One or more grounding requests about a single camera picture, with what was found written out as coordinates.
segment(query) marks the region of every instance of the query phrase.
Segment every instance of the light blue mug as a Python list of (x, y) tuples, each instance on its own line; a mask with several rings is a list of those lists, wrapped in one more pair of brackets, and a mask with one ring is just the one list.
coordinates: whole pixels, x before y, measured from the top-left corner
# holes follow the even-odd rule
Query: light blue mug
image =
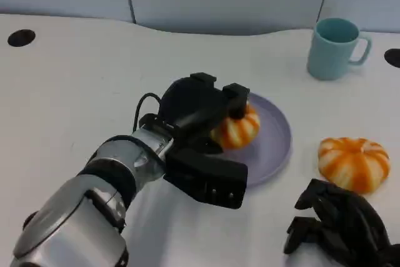
[[(367, 41), (361, 59), (350, 60), (359, 39)], [(317, 79), (331, 81), (344, 76), (351, 66), (360, 66), (368, 58), (372, 47), (371, 38), (360, 33), (352, 22), (329, 18), (318, 21), (314, 28), (307, 70)]]

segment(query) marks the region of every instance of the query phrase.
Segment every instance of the pumpkin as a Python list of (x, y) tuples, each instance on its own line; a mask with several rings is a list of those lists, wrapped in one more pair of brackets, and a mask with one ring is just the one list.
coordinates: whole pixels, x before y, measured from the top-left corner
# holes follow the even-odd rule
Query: pumpkin
[(319, 172), (328, 181), (359, 194), (375, 191), (390, 171), (384, 148), (363, 138), (325, 139), (318, 158)]
[(238, 149), (248, 145), (258, 134), (260, 118), (256, 110), (247, 102), (243, 118), (225, 118), (211, 131), (211, 138), (223, 149)]

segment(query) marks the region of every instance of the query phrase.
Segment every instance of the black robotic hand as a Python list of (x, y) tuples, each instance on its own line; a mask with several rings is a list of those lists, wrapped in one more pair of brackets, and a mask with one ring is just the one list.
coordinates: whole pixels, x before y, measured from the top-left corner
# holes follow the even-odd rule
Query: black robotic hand
[(295, 208), (313, 208), (320, 221), (295, 217), (284, 253), (293, 253), (303, 242), (316, 243), (347, 267), (400, 266), (400, 244), (390, 244), (382, 219), (362, 196), (312, 179)]

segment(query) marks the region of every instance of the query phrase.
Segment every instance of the silver robot arm segment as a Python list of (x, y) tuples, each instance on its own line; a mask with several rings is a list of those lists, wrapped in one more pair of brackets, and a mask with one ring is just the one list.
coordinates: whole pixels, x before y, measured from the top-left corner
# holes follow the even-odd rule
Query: silver robot arm segment
[(126, 210), (146, 183), (164, 175), (161, 163), (172, 144), (173, 139), (144, 128), (103, 143), (26, 225), (11, 266), (126, 266), (120, 235)]

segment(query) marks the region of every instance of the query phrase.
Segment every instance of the black cable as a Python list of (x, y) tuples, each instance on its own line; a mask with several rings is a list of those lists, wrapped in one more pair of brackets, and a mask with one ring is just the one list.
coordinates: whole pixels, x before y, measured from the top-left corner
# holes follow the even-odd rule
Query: black cable
[(141, 106), (142, 106), (142, 103), (143, 103), (143, 101), (147, 98), (147, 97), (153, 97), (157, 102), (158, 102), (158, 105), (160, 105), (161, 104), (161, 99), (160, 99), (160, 97), (158, 97), (158, 95), (157, 94), (154, 94), (154, 93), (146, 93), (145, 95), (143, 95), (142, 96), (142, 98), (139, 100), (139, 102), (137, 103), (137, 106), (136, 106), (136, 112), (135, 112), (135, 118), (134, 118), (134, 121), (133, 121), (133, 129), (132, 129), (132, 132), (134, 132), (138, 127), (138, 119), (139, 119), (139, 112), (140, 112), (140, 108), (141, 108)]

